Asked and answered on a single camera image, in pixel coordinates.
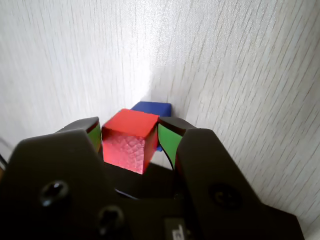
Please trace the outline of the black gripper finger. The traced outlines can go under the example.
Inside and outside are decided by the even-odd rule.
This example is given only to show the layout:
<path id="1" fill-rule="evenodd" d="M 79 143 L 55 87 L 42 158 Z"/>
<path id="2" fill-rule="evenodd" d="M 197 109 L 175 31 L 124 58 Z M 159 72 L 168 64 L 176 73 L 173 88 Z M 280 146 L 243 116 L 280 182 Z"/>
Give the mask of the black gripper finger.
<path id="1" fill-rule="evenodd" d="M 197 240 L 276 240 L 273 221 L 216 134 L 175 117 L 159 124 L 181 136 L 175 167 Z"/>
<path id="2" fill-rule="evenodd" d="M 22 140 L 0 181 L 3 240 L 132 240 L 84 129 Z"/>

